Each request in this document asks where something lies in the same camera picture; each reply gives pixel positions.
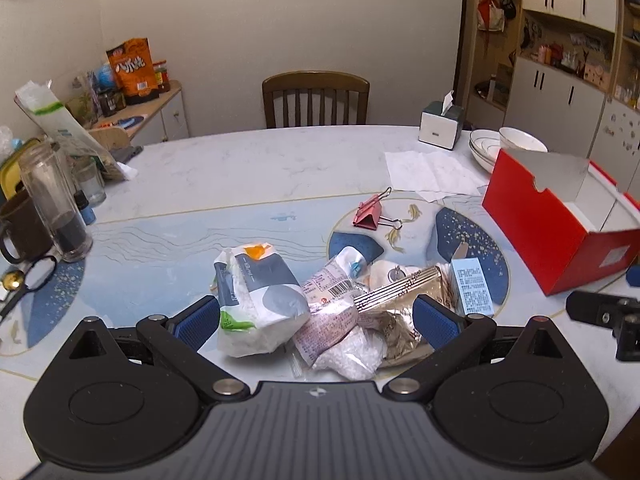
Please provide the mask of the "light blue small box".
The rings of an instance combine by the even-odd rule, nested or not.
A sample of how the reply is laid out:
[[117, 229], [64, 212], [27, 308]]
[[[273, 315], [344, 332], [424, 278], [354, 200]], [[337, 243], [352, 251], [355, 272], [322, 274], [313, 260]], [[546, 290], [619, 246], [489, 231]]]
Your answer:
[[458, 315], [495, 315], [486, 278], [477, 258], [452, 259], [450, 278]]

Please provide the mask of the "silver foil snack packet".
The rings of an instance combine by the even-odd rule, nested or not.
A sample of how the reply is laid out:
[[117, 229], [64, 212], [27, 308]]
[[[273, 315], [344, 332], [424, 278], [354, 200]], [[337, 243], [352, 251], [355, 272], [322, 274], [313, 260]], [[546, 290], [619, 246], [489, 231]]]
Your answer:
[[360, 278], [359, 283], [367, 292], [356, 299], [358, 324], [384, 337], [387, 350], [382, 368], [416, 362], [433, 352], [413, 325], [412, 306], [417, 296], [426, 295], [452, 310], [448, 269], [446, 264], [429, 266], [377, 290], [368, 289]]

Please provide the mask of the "clear barcode plastic bag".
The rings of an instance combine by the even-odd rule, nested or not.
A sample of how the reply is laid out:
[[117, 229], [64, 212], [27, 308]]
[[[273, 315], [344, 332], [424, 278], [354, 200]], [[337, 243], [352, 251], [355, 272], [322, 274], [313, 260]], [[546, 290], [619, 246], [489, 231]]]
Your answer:
[[363, 255], [346, 246], [303, 284], [310, 318], [293, 336], [293, 342], [308, 366], [356, 325], [355, 298], [360, 294], [356, 281], [366, 269]]

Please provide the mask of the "pink binder clip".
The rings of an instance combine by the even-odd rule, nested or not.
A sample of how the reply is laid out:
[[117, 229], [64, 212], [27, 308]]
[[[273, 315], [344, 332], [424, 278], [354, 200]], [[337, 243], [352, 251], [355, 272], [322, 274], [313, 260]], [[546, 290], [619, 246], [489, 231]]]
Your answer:
[[393, 189], [388, 186], [383, 192], [372, 195], [370, 198], [360, 203], [352, 225], [355, 228], [376, 231], [380, 226], [387, 226], [395, 230], [401, 230], [404, 222], [400, 219], [391, 219], [383, 216], [382, 200], [392, 194]]

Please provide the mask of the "white round pouch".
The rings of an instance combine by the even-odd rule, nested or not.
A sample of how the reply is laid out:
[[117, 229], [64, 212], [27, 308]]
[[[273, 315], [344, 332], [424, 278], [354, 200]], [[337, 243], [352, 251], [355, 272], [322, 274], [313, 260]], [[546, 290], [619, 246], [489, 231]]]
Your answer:
[[368, 273], [362, 282], [368, 289], [377, 290], [419, 271], [421, 271], [420, 266], [401, 266], [393, 261], [376, 260], [369, 266]]

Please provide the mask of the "red cardboard box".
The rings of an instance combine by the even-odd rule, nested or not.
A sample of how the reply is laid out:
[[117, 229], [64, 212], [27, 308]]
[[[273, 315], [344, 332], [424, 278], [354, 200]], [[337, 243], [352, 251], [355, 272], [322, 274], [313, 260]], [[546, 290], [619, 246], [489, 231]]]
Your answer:
[[639, 203], [589, 159], [503, 148], [483, 207], [547, 296], [626, 270], [639, 255]]

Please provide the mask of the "small blue dropper bottle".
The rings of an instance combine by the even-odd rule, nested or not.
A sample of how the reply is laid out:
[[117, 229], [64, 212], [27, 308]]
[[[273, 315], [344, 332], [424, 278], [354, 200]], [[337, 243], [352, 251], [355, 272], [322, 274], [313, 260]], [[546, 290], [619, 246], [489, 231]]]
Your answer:
[[74, 193], [74, 201], [86, 226], [91, 226], [96, 222], [96, 215], [84, 192], [77, 190]]

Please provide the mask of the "white paper napkin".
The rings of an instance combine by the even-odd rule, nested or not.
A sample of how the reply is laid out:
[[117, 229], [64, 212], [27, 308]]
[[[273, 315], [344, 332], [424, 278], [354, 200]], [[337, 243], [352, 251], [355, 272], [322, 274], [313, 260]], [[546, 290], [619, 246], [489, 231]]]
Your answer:
[[397, 191], [416, 192], [434, 202], [446, 196], [480, 196], [486, 180], [454, 156], [439, 152], [386, 152], [390, 184]]

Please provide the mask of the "black scissors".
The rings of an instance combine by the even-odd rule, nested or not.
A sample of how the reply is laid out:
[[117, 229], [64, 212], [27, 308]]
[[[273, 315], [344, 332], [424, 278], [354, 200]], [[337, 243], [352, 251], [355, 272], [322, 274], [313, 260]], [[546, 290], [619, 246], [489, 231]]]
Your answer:
[[8, 300], [1, 307], [1, 321], [17, 307], [27, 294], [36, 292], [47, 285], [58, 267], [55, 256], [46, 255], [33, 262], [25, 270], [12, 269], [3, 274], [1, 285], [9, 293]]

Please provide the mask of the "dark brown mug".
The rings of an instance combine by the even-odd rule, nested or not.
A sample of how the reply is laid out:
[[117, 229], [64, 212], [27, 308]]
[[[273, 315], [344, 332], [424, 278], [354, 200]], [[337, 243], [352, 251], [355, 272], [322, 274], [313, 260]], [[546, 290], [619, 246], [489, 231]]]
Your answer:
[[35, 261], [52, 247], [48, 229], [42, 223], [26, 190], [17, 192], [1, 206], [1, 255], [7, 262]]

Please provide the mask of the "white green tissue box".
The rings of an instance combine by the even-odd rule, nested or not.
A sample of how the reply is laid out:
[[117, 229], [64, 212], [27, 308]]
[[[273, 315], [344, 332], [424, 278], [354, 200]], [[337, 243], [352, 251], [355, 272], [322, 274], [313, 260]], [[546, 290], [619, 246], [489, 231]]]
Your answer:
[[418, 140], [436, 148], [452, 151], [459, 139], [465, 111], [454, 104], [454, 92], [441, 101], [433, 101], [422, 110]]

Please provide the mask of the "red lid jar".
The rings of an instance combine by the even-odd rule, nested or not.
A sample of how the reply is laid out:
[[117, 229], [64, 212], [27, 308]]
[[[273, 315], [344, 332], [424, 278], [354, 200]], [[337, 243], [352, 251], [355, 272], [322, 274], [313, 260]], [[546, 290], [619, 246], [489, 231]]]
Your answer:
[[161, 60], [153, 63], [154, 74], [158, 92], [165, 93], [170, 90], [170, 79], [168, 76], [167, 63]]

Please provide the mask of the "white green tall package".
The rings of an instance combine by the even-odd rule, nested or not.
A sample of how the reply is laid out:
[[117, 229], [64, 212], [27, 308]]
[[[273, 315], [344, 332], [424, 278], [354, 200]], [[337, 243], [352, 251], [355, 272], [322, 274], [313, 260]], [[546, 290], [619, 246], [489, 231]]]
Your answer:
[[14, 100], [67, 154], [74, 157], [96, 157], [99, 159], [99, 168], [108, 180], [126, 179], [125, 173], [111, 153], [90, 136], [46, 84], [29, 81], [15, 91]]

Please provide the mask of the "orange snack bag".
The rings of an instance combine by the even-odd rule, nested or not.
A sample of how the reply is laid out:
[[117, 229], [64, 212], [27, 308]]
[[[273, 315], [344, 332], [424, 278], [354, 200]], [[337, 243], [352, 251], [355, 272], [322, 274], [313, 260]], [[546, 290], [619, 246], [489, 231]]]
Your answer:
[[114, 81], [127, 105], [141, 104], [160, 95], [149, 41], [132, 38], [106, 51]]

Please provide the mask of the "brown wooden chair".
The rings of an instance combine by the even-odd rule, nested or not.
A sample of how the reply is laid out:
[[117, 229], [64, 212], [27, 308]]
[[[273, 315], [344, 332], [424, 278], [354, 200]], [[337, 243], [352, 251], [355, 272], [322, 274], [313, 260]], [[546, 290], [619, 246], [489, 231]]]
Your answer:
[[364, 125], [370, 89], [367, 79], [332, 70], [273, 75], [262, 82], [266, 127]]

